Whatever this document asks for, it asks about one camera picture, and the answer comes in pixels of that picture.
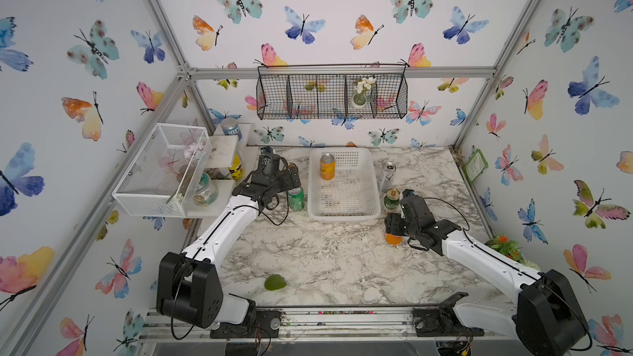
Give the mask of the green soda can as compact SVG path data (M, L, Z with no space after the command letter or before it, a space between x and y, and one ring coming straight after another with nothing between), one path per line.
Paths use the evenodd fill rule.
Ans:
M305 207L304 191L302 186L288 191L288 207L294 212L302 211Z

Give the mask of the orange Fanta can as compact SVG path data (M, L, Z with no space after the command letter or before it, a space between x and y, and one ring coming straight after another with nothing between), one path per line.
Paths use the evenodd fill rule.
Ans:
M388 233L385 235L385 240L389 245L392 245L392 246L398 246L402 243L401 236L395 236Z

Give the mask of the green white beer can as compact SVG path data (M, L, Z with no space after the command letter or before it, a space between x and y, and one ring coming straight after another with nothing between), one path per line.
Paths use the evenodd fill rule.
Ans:
M383 199L383 204L386 210L394 211L398 209L401 199L401 193L397 189L389 189Z

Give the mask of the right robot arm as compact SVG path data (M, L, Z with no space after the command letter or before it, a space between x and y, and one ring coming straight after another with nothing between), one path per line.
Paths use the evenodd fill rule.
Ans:
M542 272L476 241L449 220L436 220L425 198L407 190L400 210L385 217L388 235L406 237L421 252L434 252L467 267L509 298L508 304L478 301L455 293L420 317L421 331L438 333L490 331L519 341L533 355L565 355L590 336L589 324L570 286L556 270Z

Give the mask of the orange soda can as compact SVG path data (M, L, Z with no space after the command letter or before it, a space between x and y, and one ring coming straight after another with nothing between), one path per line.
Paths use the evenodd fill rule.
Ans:
M336 159L331 153L324 153L320 159L320 176L323 181L331 181L336 174Z

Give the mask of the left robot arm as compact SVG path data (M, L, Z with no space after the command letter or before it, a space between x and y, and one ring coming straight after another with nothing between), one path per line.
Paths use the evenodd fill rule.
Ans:
M257 167L232 191L222 213L181 253L167 253L159 264L157 311L194 327L213 324L252 327L256 306L224 293L218 269L247 227L271 210L279 194L301 186L298 168L282 156L263 152Z

